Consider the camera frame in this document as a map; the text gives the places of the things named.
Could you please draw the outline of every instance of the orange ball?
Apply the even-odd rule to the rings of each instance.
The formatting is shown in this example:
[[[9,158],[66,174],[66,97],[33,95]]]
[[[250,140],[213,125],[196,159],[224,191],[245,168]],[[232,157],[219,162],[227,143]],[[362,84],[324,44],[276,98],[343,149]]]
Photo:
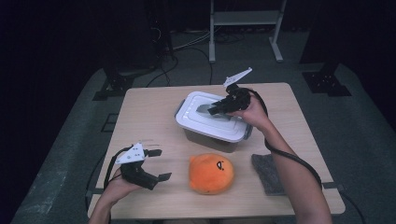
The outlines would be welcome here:
[[[218,194],[233,183],[233,164],[215,153],[192,156],[189,176],[191,189],[201,194]]]

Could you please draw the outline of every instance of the folded cloth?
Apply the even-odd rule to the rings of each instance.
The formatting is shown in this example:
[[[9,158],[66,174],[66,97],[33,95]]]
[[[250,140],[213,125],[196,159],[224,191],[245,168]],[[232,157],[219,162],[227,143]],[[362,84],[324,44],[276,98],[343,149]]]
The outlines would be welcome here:
[[[251,155],[251,162],[260,177],[266,195],[285,195],[279,180],[273,157],[270,155]]]

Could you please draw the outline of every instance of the white device part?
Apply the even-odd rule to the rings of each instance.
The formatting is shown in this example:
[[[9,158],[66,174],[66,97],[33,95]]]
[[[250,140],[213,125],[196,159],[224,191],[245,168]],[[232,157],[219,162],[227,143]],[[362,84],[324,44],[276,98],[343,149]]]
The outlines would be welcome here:
[[[244,77],[245,75],[247,75],[249,72],[251,72],[253,69],[251,69],[250,67],[249,67],[249,69],[248,70],[246,70],[246,71],[244,71],[244,72],[241,72],[241,73],[239,73],[239,74],[236,74],[235,76],[232,76],[232,77],[227,77],[227,79],[225,80],[225,82],[224,82],[224,87],[228,87],[228,86],[230,86],[231,84],[233,84],[233,83],[235,83],[237,80],[239,80],[239,79],[241,79],[242,77]]]
[[[124,164],[134,161],[143,161],[145,159],[145,152],[141,143],[136,143],[121,157],[116,160],[116,164]]]
[[[177,111],[177,123],[187,130],[226,142],[236,143],[246,139],[249,128],[241,118],[210,116],[208,112],[201,111],[202,105],[211,105],[223,98],[202,91],[190,93]]]

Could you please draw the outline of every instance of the plush toy eye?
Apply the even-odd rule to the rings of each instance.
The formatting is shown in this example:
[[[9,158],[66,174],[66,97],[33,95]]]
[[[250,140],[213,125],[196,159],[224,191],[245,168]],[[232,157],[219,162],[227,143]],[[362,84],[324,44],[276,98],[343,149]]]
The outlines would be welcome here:
[[[224,162],[224,161],[218,161],[218,168],[219,168],[219,170],[224,170],[224,169],[222,168],[222,162]]]

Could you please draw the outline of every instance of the person's left hand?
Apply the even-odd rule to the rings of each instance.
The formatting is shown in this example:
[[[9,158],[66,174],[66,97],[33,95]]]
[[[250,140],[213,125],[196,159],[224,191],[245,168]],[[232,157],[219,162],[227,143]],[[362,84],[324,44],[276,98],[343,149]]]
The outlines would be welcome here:
[[[127,196],[130,192],[137,189],[142,189],[142,187],[124,180],[120,175],[119,168],[113,175],[113,179],[108,182],[107,188],[105,189],[105,192],[103,192],[100,200],[114,205],[119,199]]]

